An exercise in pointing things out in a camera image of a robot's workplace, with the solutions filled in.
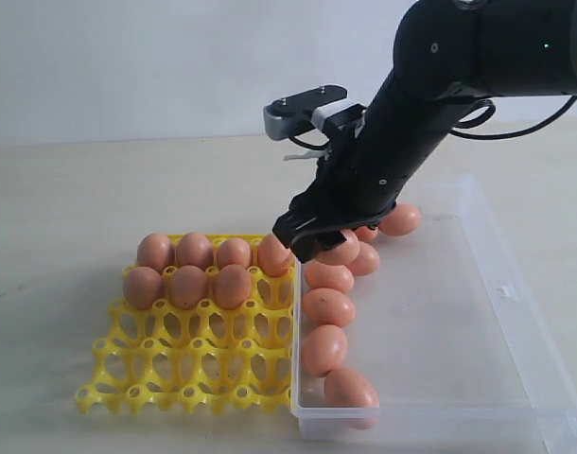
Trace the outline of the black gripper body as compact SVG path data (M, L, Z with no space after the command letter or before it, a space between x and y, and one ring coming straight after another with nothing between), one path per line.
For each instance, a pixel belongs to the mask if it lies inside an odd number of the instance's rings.
M377 223L406 182L463 117L463 98L425 100L387 77L353 127L333 147L315 181L289 206L324 212L320 233Z

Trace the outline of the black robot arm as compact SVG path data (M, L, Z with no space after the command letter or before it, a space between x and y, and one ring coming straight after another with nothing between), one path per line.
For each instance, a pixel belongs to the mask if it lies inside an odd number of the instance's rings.
M311 146L317 170L272 231L301 262L341 245L344 231L376 227L449 135L472 136L497 97L577 99L577 1L418 1L393 43L393 68L368 105L338 85L274 100L274 141Z

